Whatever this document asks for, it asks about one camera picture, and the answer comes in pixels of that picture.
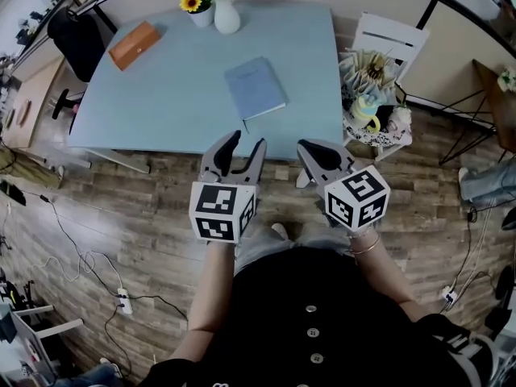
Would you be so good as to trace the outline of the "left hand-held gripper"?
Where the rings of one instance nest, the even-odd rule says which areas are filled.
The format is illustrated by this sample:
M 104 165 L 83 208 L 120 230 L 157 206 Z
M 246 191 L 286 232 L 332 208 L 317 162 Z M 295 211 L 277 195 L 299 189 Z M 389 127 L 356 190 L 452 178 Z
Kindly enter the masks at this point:
M 202 157 L 189 201 L 189 218 L 200 240 L 239 243 L 256 215 L 267 142 L 264 138 L 258 141 L 246 164 L 229 173 L 240 137 L 241 130 L 227 133 Z

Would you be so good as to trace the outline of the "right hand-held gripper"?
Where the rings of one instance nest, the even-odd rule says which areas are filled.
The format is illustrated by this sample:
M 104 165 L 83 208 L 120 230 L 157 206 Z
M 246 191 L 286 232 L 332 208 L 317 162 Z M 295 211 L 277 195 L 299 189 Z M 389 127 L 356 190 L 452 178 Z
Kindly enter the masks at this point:
M 333 224 L 359 231 L 385 215 L 390 187 L 373 165 L 326 185 L 322 175 L 355 170 L 355 157 L 342 144 L 321 139 L 300 139 L 297 152 L 303 166 L 297 188 L 305 189 L 313 181 Z

